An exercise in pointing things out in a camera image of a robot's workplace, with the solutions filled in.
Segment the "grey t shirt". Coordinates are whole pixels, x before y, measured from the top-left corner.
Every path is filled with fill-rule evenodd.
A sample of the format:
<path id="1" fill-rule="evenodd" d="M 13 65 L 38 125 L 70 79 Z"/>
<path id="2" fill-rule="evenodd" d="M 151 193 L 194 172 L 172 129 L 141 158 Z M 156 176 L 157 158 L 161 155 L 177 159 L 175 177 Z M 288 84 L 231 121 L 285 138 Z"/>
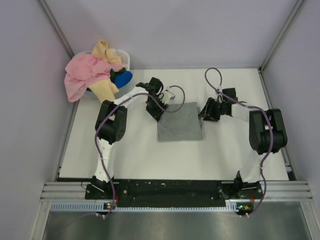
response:
<path id="1" fill-rule="evenodd" d="M 159 142 L 201 141 L 202 122 L 197 102 L 187 102 L 177 112 L 165 112 L 157 123 Z"/>

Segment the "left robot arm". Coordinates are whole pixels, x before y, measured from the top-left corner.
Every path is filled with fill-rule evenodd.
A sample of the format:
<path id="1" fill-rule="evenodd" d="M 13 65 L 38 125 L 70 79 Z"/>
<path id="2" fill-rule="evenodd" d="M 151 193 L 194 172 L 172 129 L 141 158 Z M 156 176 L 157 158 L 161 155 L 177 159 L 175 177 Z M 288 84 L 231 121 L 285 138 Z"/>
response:
<path id="1" fill-rule="evenodd" d="M 155 77 L 148 83 L 139 82 L 129 93 L 110 101 L 104 100 L 95 123 L 94 142 L 98 150 L 98 163 L 91 184 L 102 198 L 109 198 L 114 191 L 110 180 L 114 177 L 113 156 L 116 142 L 126 132 L 127 115 L 140 104 L 153 119 L 159 121 L 168 104 L 164 101 L 164 85 Z"/>

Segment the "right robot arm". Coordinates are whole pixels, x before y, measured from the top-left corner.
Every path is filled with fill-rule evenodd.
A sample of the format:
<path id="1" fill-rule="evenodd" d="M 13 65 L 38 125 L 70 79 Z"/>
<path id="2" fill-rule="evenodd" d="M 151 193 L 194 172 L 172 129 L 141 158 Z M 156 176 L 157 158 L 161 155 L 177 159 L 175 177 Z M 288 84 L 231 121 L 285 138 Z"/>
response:
<path id="1" fill-rule="evenodd" d="M 282 112 L 278 108 L 263 110 L 238 101 L 235 88 L 225 88 L 217 98 L 208 98 L 198 117 L 218 122 L 221 116 L 230 116 L 248 123 L 248 141 L 251 148 L 244 166 L 237 172 L 233 183 L 223 184 L 220 193 L 228 198 L 245 198 L 250 193 L 263 194 L 266 189 L 264 168 L 271 154 L 278 153 L 288 143 Z"/>

